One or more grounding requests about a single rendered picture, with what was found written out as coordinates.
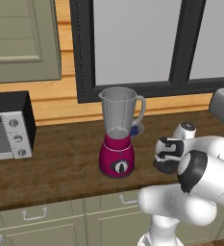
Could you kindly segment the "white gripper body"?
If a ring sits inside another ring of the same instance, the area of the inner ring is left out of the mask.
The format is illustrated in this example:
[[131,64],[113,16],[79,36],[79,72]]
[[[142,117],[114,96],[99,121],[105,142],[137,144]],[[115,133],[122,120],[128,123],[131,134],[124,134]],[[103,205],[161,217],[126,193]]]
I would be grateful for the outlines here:
[[155,159],[163,162],[172,158],[173,145],[169,144],[167,139],[160,138],[156,143]]

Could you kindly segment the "magenta blender with clear jar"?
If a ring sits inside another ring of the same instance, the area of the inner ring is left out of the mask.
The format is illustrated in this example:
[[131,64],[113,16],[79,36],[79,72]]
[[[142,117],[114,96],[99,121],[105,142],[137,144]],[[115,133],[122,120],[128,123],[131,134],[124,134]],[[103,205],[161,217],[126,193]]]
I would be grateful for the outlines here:
[[124,178],[135,169],[131,128],[143,118],[146,100],[130,88],[114,86],[99,93],[105,138],[99,153],[100,171],[112,178]]

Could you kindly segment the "narrow olive drawer front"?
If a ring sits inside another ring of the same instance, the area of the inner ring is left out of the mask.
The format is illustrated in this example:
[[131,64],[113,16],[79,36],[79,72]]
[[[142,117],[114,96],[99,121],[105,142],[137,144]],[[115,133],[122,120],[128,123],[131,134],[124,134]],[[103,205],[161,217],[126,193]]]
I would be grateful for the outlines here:
[[84,199],[85,211],[87,213],[111,210],[111,209],[122,209],[129,206],[135,206],[136,204],[124,205],[119,200],[119,195],[123,195],[125,200],[137,200],[137,190],[124,191],[94,197],[88,197]]

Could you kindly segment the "black framed window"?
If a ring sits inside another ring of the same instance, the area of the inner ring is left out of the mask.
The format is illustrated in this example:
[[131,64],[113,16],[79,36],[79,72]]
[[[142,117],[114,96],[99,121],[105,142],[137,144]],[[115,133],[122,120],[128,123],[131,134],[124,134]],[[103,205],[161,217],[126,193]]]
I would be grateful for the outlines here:
[[146,97],[224,87],[224,0],[69,0],[77,98],[110,86]]

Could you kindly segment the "wide olive drawer front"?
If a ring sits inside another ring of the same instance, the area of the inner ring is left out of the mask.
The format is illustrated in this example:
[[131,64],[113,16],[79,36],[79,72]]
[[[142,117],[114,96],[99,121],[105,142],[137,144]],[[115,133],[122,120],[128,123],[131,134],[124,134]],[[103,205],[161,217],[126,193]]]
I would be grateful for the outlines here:
[[77,199],[22,209],[0,211],[0,229],[52,222],[84,213],[83,200]]

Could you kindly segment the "black and silver toaster oven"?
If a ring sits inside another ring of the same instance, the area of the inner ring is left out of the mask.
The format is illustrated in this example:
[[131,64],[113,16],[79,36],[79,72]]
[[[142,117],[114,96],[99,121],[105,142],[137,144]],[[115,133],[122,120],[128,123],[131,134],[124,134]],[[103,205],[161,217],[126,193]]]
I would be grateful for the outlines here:
[[30,158],[36,130],[29,92],[0,92],[0,160]]

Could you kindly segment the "olive wall cupboard door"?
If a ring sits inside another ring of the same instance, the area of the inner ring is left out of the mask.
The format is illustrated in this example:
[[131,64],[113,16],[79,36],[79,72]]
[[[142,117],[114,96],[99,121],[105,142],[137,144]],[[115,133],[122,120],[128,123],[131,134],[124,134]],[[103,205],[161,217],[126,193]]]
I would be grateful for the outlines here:
[[55,0],[0,0],[0,84],[61,77]]

